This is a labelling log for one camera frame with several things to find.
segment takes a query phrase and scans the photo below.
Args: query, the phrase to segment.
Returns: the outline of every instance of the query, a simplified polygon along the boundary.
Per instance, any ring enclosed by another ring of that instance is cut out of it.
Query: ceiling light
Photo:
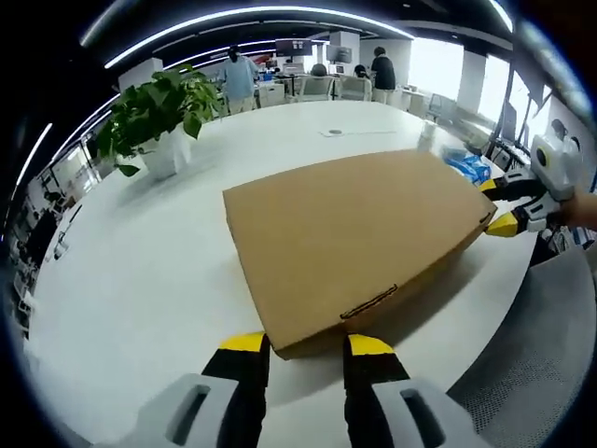
[[[249,47],[251,45],[261,45],[261,44],[273,44],[275,43],[276,40],[311,40],[311,39],[293,39],[293,38],[282,38],[282,39],[273,39],[273,40],[258,40],[256,42],[245,42],[243,44],[239,44],[239,47]],[[327,40],[311,40],[313,43],[315,44],[328,44],[329,41]],[[207,56],[209,54],[213,54],[213,53],[221,53],[222,51],[226,51],[227,49],[229,49],[229,47],[222,47],[220,49],[210,49],[209,51],[204,51],[203,53],[199,53],[196,54],[194,56],[189,56],[188,58],[182,59],[180,61],[178,61],[177,63],[171,63],[169,65],[166,65],[164,67],[164,70],[168,70],[169,68],[173,68],[176,67],[177,65],[180,65],[181,63],[186,63],[188,61],[192,61],[193,59],[197,59],[200,58],[202,56]]]
[[[258,49],[256,51],[247,51],[246,53],[241,53],[243,56],[250,56],[252,54],[263,54],[263,53],[275,53],[276,49]],[[219,63],[220,61],[224,61],[227,59],[228,56],[224,56],[223,58],[212,59],[211,61],[207,61],[206,63],[196,63],[193,65],[193,68],[203,67],[205,65],[210,65],[212,63]]]
[[[87,123],[89,123],[93,119],[93,117],[95,117],[102,110],[104,110],[107,105],[110,105],[111,103],[113,103],[119,96],[120,96],[120,93],[117,93],[116,95],[114,95],[108,101],[106,101],[105,103],[100,105],[97,109],[95,109],[95,111],[91,115],[89,115],[81,124],[79,124],[78,127],[73,131],[73,133],[71,133],[68,136],[68,138],[66,140],[64,140],[64,143],[62,143],[61,146],[58,148],[58,150],[56,151],[56,154],[54,154],[54,157],[52,157],[50,163],[53,163],[56,160],[56,158],[61,153],[61,151],[64,149],[64,147],[66,147],[66,145],[68,145],[70,143],[70,141],[73,139],[73,137],[75,137],[75,135],[81,129],[83,129],[83,126],[85,126]]]
[[[357,31],[358,33],[364,33],[364,31],[361,30],[360,28],[354,28],[352,26],[346,26],[346,25],[338,25],[337,23],[327,23],[325,21],[319,21],[319,22],[317,22],[317,24],[325,25],[325,26],[336,26],[336,27],[342,28],[344,30],[352,30],[352,31]]]
[[[214,19],[220,19],[222,17],[234,16],[234,15],[239,15],[239,14],[256,13],[256,12],[268,12],[268,11],[293,11],[293,12],[312,12],[312,13],[319,13],[319,14],[329,14],[332,16],[343,17],[343,18],[352,19],[355,21],[362,21],[364,23],[368,23],[371,25],[379,26],[381,28],[385,28],[388,31],[391,31],[391,32],[399,34],[399,35],[403,35],[410,39],[414,39],[414,36],[404,32],[402,30],[399,30],[398,28],[395,28],[394,26],[389,25],[387,23],[383,23],[381,21],[374,21],[373,19],[369,19],[367,17],[362,17],[362,16],[357,16],[356,14],[351,14],[348,12],[335,11],[333,9],[323,9],[321,7],[243,7],[240,9],[231,9],[228,11],[221,11],[221,12],[216,12],[214,14],[200,16],[195,19],[191,19],[189,21],[183,21],[174,26],[171,26],[170,28],[166,28],[165,30],[160,31],[159,33],[155,33],[154,35],[151,35],[150,37],[146,37],[142,41],[137,42],[132,47],[125,49],[118,56],[116,56],[112,60],[108,61],[105,64],[104,68],[113,67],[114,65],[116,65],[117,63],[119,63],[120,61],[125,59],[126,57],[130,56],[131,54],[136,52],[138,49],[141,49],[145,45],[150,44],[151,42],[158,40],[161,37],[164,37],[165,35],[168,35],[170,33],[178,31],[178,30],[182,30],[183,28],[187,28],[188,26],[195,25],[197,23],[206,22],[206,21],[211,21]]]
[[[263,21],[262,23],[306,23],[308,25],[317,25],[319,22],[318,21],[289,21],[289,20],[285,20],[285,21]]]
[[[260,21],[244,21],[243,23],[233,23],[232,25],[218,26],[217,28],[210,28],[209,30],[199,31],[198,35],[206,35],[207,33],[212,33],[214,31],[227,30],[229,28],[236,28],[238,26],[259,25],[259,24],[261,24]]]
[[[154,49],[153,52],[157,53],[158,51],[162,51],[163,49],[167,49],[168,47],[171,47],[172,45],[180,44],[181,42],[184,42],[185,40],[192,39],[193,37],[197,37],[197,35],[187,35],[187,36],[182,37],[182,38],[180,38],[178,40],[175,40],[173,42],[168,42],[166,45],[162,45],[158,49]]]
[[[85,135],[86,133],[89,133],[95,126],[98,125],[98,123],[101,123],[108,115],[110,115],[112,113],[111,110],[108,110],[105,114],[103,114],[101,117],[99,117],[97,120],[95,120],[92,124],[90,124],[90,126],[81,133],[81,135]]]
[[[512,19],[510,19],[509,16],[506,14],[506,10],[499,3],[497,3],[496,0],[489,0],[489,3],[492,4],[493,9],[495,9],[497,13],[500,15],[506,28],[509,30],[510,33],[512,33],[512,30],[514,29],[512,25]]]
[[[48,125],[44,128],[44,130],[42,131],[42,133],[37,138],[37,141],[35,142],[34,148],[29,153],[29,157],[25,161],[25,164],[22,166],[21,173],[19,174],[19,177],[17,178],[17,185],[15,186],[15,190],[12,193],[12,197],[13,198],[15,196],[15,192],[17,191],[17,187],[19,186],[19,184],[22,181],[22,177],[25,175],[25,172],[27,171],[27,168],[29,167],[29,163],[31,163],[31,159],[34,157],[35,153],[39,149],[39,146],[41,145],[41,142],[43,142],[44,138],[46,138],[46,135],[48,135],[49,130],[52,129],[52,126],[53,126],[53,123],[48,123]]]

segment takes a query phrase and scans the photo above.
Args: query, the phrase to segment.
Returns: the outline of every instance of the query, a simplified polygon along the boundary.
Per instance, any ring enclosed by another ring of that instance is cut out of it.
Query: green leaves
[[[116,167],[127,177],[136,175],[139,172],[139,168],[134,165],[121,165],[117,163]]]
[[[100,157],[116,163],[117,156],[144,154],[143,143],[160,140],[181,121],[185,133],[197,138],[203,123],[213,120],[220,108],[215,85],[192,66],[154,73],[151,81],[129,87],[112,105],[112,115],[97,138]],[[139,171],[132,165],[115,166],[126,176]]]
[[[193,138],[197,138],[199,136],[201,126],[201,117],[196,111],[187,112],[185,114],[185,118],[183,120],[183,129],[188,135]]]

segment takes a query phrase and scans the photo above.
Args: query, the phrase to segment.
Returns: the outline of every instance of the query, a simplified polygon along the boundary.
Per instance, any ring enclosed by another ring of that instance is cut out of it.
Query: cardboard box
[[[253,301],[276,353],[314,354],[430,283],[495,206],[429,153],[392,151],[224,191]]]

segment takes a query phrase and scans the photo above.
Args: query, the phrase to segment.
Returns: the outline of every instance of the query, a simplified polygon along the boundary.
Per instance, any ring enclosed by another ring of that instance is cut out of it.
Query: computer monitor
[[[276,40],[276,56],[312,56],[311,40]]]
[[[509,143],[514,143],[516,141],[516,109],[508,101],[504,104],[502,140]]]
[[[328,45],[326,48],[326,58],[331,63],[351,63],[353,61],[353,49]]]
[[[331,63],[327,72],[330,75],[344,75],[344,65],[335,65],[334,63]]]
[[[305,65],[303,63],[285,63],[282,66],[282,71],[285,75],[303,75]]]

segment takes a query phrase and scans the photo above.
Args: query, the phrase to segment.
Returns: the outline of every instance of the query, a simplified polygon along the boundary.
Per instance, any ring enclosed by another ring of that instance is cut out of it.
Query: blue plastic bag
[[[483,163],[479,156],[444,157],[444,161],[458,170],[473,185],[479,186],[492,177],[492,169]]]

